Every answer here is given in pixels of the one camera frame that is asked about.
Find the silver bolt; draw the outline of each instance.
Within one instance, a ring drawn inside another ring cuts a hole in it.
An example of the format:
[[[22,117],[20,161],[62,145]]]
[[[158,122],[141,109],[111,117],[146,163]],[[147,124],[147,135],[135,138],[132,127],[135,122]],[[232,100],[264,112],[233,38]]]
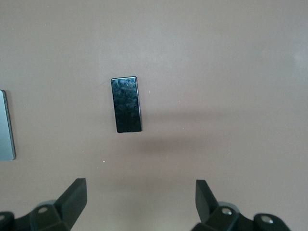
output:
[[[48,209],[46,207],[40,208],[38,213],[45,213]]]
[[[229,208],[223,208],[221,211],[225,215],[231,215],[232,214],[232,212]]]
[[[274,221],[269,216],[265,216],[265,215],[261,216],[261,220],[268,224],[274,223]]]

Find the phone screen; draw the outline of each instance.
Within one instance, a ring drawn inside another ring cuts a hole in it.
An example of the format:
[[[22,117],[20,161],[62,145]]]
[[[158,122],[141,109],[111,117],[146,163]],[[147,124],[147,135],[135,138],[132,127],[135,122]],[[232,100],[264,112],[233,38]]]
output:
[[[6,94],[0,90],[0,161],[14,159],[15,148]]]
[[[141,117],[137,78],[122,77],[111,80],[118,133],[141,131]]]

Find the beige table surface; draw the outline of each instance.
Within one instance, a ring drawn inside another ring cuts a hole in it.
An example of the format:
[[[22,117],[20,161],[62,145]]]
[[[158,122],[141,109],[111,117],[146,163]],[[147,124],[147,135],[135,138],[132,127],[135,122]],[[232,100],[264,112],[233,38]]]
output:
[[[137,76],[143,131],[110,79]],[[196,179],[243,215],[308,228],[306,0],[2,0],[0,89],[17,217],[87,179],[74,231],[190,231]]]

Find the rectangular black object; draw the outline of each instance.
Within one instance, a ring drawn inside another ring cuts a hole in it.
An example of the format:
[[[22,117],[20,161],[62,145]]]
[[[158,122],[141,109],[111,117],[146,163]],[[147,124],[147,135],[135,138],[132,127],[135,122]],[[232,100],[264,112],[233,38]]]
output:
[[[122,77],[111,80],[118,133],[141,131],[137,78]]]
[[[15,159],[15,148],[5,91],[0,90],[0,161]]]

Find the smartphone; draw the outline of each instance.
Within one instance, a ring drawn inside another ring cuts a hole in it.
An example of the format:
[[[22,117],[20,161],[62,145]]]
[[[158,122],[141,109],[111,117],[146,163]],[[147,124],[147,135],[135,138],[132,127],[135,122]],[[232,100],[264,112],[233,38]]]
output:
[[[0,90],[0,161],[15,159],[15,147],[5,91]]]
[[[111,80],[118,133],[141,131],[141,116],[137,78],[121,77]]]

